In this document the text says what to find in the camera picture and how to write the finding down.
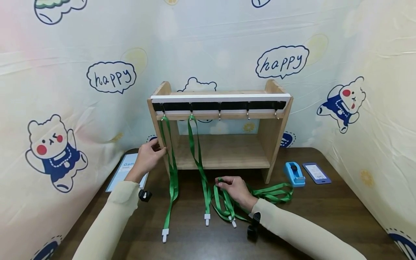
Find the wooden table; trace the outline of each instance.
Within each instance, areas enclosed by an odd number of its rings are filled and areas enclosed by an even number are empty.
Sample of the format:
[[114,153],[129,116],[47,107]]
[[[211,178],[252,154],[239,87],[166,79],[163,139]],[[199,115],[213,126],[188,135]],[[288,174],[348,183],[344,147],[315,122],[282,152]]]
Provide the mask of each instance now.
[[[368,260],[405,260],[399,248],[387,236],[361,201],[355,196],[325,157],[313,148],[280,149],[270,185],[286,182],[283,165],[317,163],[332,183],[316,185],[306,171],[306,186],[295,188],[293,200],[279,207],[298,214],[320,226],[360,251]],[[228,260],[228,259],[311,259],[264,228],[256,243],[247,240],[248,223],[237,220],[237,228],[221,220],[211,208],[209,227],[204,221],[204,199],[197,171],[179,171],[179,198],[172,210],[168,242],[162,243],[162,228],[168,209],[169,179],[161,163],[147,180],[146,190],[153,193],[148,203],[128,221],[113,260]],[[212,170],[208,180],[217,176],[240,175],[253,188],[264,187],[260,170]],[[52,260],[70,260],[94,219],[104,207],[105,188],[111,176],[96,194],[69,234],[58,247]]]

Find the blue overalls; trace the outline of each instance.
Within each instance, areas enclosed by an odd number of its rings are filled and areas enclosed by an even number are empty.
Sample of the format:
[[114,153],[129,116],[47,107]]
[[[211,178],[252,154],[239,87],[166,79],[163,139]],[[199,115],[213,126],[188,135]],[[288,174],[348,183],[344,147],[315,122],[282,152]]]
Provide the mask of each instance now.
[[65,147],[65,155],[62,158],[57,160],[53,158],[42,159],[42,163],[45,168],[45,173],[51,176],[52,182],[56,182],[75,167],[75,163],[79,161],[79,158],[79,151],[68,143]]
[[348,126],[349,119],[352,114],[348,110],[345,109],[343,104],[345,103],[341,99],[341,96],[338,94],[336,96],[328,98],[328,101],[326,101],[322,105],[328,108],[329,110],[333,111],[339,119],[344,121],[344,126]]

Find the blue tape dispenser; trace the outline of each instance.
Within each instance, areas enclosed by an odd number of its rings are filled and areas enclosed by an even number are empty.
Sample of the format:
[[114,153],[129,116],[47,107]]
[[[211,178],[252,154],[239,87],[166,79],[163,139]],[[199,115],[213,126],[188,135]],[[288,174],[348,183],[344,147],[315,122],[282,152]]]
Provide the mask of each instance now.
[[285,164],[283,168],[287,178],[290,180],[290,184],[293,187],[303,187],[305,186],[305,177],[300,170],[299,164],[291,161]]

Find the instruction card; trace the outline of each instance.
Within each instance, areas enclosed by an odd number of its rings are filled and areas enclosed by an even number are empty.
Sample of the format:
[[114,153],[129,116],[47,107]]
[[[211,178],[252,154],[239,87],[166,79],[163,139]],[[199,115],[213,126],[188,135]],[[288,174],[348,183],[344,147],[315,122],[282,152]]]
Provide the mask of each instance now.
[[331,180],[324,174],[316,163],[304,163],[303,167],[316,184],[331,183]]
[[[112,192],[114,190],[114,187],[117,185],[117,183],[119,183],[120,181],[124,181],[124,179],[126,178],[131,168],[133,168],[133,165],[136,159],[137,159],[137,154],[126,154],[124,156],[123,161],[121,161],[121,164],[117,168],[117,171],[114,174],[105,192]],[[149,173],[146,173],[146,175],[142,178],[140,182],[140,189],[144,188],[148,174]]]

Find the purple card holder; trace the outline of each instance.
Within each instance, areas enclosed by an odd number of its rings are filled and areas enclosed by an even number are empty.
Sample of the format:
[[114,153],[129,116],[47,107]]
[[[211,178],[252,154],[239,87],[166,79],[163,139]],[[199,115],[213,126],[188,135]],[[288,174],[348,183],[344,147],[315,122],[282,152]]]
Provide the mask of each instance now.
[[316,163],[304,163],[302,165],[316,184],[331,183],[331,179],[328,178],[328,176],[323,172],[321,168],[319,168]]

